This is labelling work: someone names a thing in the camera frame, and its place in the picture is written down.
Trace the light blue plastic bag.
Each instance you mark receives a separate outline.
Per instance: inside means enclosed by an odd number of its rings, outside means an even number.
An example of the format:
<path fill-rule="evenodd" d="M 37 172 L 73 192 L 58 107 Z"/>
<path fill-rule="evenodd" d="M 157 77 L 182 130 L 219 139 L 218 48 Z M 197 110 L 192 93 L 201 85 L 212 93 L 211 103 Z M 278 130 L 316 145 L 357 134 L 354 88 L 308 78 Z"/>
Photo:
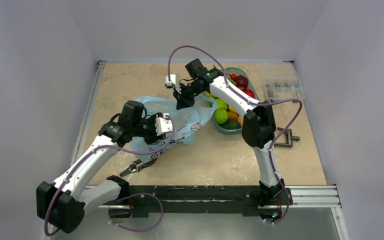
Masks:
<path fill-rule="evenodd" d="M 212 118 L 218 108 L 218 104 L 212 98 L 205 96 L 195 97 L 195 105 L 180 110 L 176 109 L 177 103 L 162 97 L 143 96 L 136 99 L 137 102 L 144 104 L 147 113 L 168 113 L 175 124 L 173 139 L 170 136 L 153 144 L 147 144 L 142 137 L 134 137 L 129 143 L 130 149 L 137 153 L 148 153 L 148 155 L 135 156 L 143 163 L 151 162 L 165 153 L 168 149 L 178 145 L 192 145 L 195 133 Z"/>

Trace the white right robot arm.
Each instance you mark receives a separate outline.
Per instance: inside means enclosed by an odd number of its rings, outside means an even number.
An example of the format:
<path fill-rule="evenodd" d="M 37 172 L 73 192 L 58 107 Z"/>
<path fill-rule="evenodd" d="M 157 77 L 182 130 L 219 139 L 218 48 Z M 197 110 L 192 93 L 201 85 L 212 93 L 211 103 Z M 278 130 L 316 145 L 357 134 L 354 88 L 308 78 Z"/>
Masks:
<path fill-rule="evenodd" d="M 276 124 L 272 107 L 239 90 L 228 80 L 223 68 L 207 69 L 198 58 L 185 68 L 191 78 L 189 81 L 183 83 L 170 74 L 166 80 L 174 88 L 176 108 L 180 110 L 192 107 L 195 98 L 203 92 L 214 94 L 232 107 L 242 118 L 242 138 L 253 148 L 256 156 L 260 173 L 260 196 L 264 202 L 274 203 L 280 198 L 285 184 L 275 162 Z"/>

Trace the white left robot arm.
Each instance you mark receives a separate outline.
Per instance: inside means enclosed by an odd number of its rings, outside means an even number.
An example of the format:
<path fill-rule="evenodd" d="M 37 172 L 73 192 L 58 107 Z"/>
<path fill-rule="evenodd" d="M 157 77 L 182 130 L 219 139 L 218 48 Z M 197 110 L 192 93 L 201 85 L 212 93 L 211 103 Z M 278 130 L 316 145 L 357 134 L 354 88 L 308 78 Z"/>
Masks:
<path fill-rule="evenodd" d="M 114 201 L 118 205 L 135 197 L 129 183 L 111 175 L 103 183 L 87 188 L 88 183 L 118 152 L 152 155 L 160 150 L 133 151 L 124 146 L 133 138 L 154 144 L 172 137 L 174 124 L 168 113 L 149 115 L 144 104 L 129 100 L 120 113 L 103 124 L 87 151 L 51 183 L 41 182 L 36 188 L 37 216 L 44 220 L 44 233 L 51 237 L 62 231 L 73 232 L 83 218 L 99 206 Z"/>

